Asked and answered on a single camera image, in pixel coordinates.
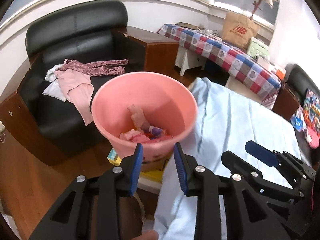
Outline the person's left hand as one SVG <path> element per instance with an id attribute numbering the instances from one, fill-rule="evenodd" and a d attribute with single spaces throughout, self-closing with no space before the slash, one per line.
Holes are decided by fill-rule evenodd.
<path id="1" fill-rule="evenodd" d="M 132 238 L 131 240 L 157 240 L 158 239 L 158 233 L 155 230 L 149 230 L 147 232 L 144 232 L 138 237 Z"/>

